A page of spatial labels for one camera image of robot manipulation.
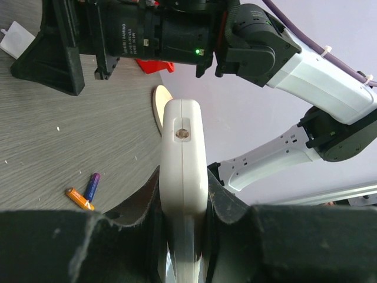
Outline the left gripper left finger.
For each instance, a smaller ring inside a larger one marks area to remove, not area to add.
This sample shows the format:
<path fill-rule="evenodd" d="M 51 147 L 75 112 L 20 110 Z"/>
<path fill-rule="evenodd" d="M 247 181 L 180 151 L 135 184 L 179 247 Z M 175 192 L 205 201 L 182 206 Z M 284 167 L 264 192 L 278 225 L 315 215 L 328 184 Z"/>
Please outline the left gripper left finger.
<path fill-rule="evenodd" d="M 162 211 L 156 168 L 146 183 L 105 216 L 103 282 L 162 281 Z"/>

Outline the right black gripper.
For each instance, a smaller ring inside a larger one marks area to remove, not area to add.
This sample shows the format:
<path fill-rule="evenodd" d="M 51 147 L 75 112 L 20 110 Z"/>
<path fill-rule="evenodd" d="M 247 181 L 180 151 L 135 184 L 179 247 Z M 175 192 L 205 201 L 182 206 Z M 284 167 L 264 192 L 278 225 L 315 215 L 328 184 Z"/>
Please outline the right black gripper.
<path fill-rule="evenodd" d="M 44 1 L 41 31 L 12 64 L 11 75 L 78 96 L 80 56 L 94 55 L 108 79 L 120 58 L 211 66 L 223 1 Z"/>

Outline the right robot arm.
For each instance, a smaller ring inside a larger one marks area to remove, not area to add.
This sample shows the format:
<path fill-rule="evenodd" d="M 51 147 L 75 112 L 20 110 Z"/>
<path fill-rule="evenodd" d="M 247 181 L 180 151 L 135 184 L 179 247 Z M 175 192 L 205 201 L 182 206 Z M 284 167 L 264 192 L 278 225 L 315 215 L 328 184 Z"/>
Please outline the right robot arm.
<path fill-rule="evenodd" d="M 376 82 L 303 34 L 271 1 L 44 1 L 40 31 L 11 66 L 13 77 L 77 96 L 85 86 L 80 56 L 94 55 L 95 77 L 120 58 L 196 66 L 217 61 L 234 74 L 311 104 L 278 139 L 210 166 L 238 192 L 284 167 L 316 159 L 348 160 L 376 139 Z"/>

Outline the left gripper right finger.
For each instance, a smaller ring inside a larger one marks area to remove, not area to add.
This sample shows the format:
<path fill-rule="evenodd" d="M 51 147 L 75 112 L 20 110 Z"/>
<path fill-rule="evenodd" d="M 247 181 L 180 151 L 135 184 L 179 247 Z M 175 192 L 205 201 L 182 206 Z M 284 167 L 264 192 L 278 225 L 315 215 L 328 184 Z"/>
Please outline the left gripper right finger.
<path fill-rule="evenodd" d="M 251 282 L 256 246 L 249 207 L 208 172 L 206 282 Z"/>

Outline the white battery cover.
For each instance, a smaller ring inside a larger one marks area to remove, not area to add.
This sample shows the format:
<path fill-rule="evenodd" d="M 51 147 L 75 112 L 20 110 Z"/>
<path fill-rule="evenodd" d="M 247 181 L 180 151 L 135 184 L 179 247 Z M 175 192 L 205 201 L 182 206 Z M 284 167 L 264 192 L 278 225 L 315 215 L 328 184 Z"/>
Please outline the white battery cover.
<path fill-rule="evenodd" d="M 1 29 L 1 32 L 4 34 L 1 40 L 1 50 L 16 60 L 35 39 L 34 35 L 16 21 L 10 25 L 8 30 Z"/>

